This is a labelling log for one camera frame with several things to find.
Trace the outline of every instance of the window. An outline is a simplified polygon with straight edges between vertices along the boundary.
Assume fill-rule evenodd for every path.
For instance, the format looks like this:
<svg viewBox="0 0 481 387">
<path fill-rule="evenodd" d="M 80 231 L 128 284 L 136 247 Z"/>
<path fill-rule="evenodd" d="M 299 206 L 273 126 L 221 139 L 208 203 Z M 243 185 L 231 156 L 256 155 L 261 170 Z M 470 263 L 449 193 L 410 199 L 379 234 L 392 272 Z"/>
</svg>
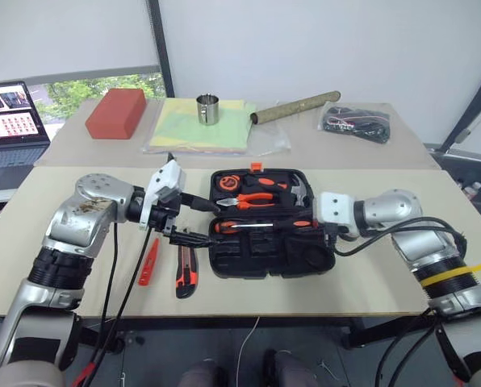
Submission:
<svg viewBox="0 0 481 387">
<path fill-rule="evenodd" d="M 28 86 L 45 130 L 52 139 L 79 105 L 89 98 L 101 98 L 109 89 L 142 89 L 146 98 L 164 98 L 161 73 L 79 79 Z"/>
</svg>

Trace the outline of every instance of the yellow cloth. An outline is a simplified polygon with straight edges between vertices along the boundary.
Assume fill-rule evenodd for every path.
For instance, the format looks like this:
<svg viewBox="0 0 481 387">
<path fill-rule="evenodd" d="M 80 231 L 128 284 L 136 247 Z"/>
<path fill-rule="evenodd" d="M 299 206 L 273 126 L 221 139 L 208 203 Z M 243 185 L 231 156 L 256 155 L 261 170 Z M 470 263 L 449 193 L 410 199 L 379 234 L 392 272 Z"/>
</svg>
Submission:
<svg viewBox="0 0 481 387">
<path fill-rule="evenodd" d="M 196 152 L 245 152 L 254 104 L 219 101 L 219 122 L 202 125 L 195 99 L 167 98 L 149 141 L 155 150 Z"/>
</svg>

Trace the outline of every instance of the person's leg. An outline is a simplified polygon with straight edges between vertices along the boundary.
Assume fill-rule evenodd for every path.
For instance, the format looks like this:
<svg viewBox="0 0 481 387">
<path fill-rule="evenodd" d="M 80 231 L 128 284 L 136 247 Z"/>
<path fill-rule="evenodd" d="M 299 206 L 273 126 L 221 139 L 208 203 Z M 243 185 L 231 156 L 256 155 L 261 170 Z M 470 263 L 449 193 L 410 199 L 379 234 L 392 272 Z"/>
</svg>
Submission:
<svg viewBox="0 0 481 387">
<path fill-rule="evenodd" d="M 190 367 L 183 374 L 178 387 L 223 387 L 227 380 L 224 370 L 214 360 L 207 359 Z"/>
<path fill-rule="evenodd" d="M 288 351 L 274 354 L 278 387 L 319 387 L 316 375 Z"/>
</svg>

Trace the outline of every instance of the tool case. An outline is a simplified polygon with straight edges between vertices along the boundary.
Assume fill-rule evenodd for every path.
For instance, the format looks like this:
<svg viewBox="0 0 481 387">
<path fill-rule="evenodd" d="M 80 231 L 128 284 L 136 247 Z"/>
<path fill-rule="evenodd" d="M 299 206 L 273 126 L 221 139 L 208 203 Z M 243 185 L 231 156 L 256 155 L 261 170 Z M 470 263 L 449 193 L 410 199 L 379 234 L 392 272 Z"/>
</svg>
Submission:
<svg viewBox="0 0 481 387">
<path fill-rule="evenodd" d="M 250 196 L 259 193 L 273 197 Z M 220 212 L 209 226 L 209 236 L 218 241 L 209 247 L 210 265 L 217 276 L 301 277 L 325 273 L 334 266 L 324 232 L 313 222 L 314 193 L 301 171 L 263 169 L 254 163 L 251 169 L 213 173 L 210 200 L 221 203 L 235 198 L 247 199 L 219 205 Z"/>
</svg>

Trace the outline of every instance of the metal cup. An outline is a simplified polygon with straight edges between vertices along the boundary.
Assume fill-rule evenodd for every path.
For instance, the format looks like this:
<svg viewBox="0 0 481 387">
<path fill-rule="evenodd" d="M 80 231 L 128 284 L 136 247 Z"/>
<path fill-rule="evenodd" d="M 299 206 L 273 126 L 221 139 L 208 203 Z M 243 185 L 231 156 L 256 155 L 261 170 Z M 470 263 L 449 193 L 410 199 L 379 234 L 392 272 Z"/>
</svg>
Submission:
<svg viewBox="0 0 481 387">
<path fill-rule="evenodd" d="M 199 123 L 213 125 L 219 122 L 219 99 L 215 95 L 203 94 L 197 97 Z"/>
</svg>

